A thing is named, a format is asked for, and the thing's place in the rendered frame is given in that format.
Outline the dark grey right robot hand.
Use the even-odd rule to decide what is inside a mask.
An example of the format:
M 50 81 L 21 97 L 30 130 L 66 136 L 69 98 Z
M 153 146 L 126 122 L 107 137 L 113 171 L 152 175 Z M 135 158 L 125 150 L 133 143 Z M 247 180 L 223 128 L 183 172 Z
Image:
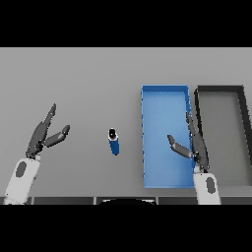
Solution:
M 189 134 L 191 137 L 192 150 L 189 150 L 188 148 L 177 143 L 171 135 L 168 135 L 167 140 L 170 144 L 170 148 L 174 152 L 185 158 L 193 158 L 194 161 L 198 164 L 199 170 L 201 172 L 207 173 L 210 165 L 205 140 L 203 139 L 202 135 L 196 130 L 192 115 L 189 112 L 186 112 L 186 122 L 188 124 Z

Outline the dark grey bin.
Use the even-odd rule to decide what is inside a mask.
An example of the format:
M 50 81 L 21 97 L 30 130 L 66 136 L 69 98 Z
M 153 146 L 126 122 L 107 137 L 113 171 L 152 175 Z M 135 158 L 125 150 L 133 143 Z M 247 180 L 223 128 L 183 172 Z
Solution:
M 252 186 L 252 127 L 244 87 L 198 86 L 198 129 L 219 186 Z

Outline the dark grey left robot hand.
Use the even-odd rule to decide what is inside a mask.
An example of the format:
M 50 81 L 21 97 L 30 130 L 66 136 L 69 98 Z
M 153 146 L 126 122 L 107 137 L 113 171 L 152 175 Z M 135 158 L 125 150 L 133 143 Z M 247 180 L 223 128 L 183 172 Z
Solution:
M 42 151 L 43 147 L 50 148 L 63 142 L 69 131 L 70 126 L 66 125 L 60 132 L 48 137 L 47 132 L 51 125 L 52 118 L 56 113 L 56 104 L 53 104 L 48 111 L 45 119 L 40 121 L 35 127 L 26 151 L 26 157 L 35 159 L 35 157 Z

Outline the blue bin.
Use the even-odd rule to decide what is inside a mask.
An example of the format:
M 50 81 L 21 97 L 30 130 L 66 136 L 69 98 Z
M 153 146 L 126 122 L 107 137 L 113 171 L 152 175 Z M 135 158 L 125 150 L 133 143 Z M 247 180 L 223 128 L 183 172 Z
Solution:
M 186 113 L 187 85 L 142 85 L 142 151 L 145 189 L 193 188 L 194 160 L 173 151 L 167 136 L 192 150 Z

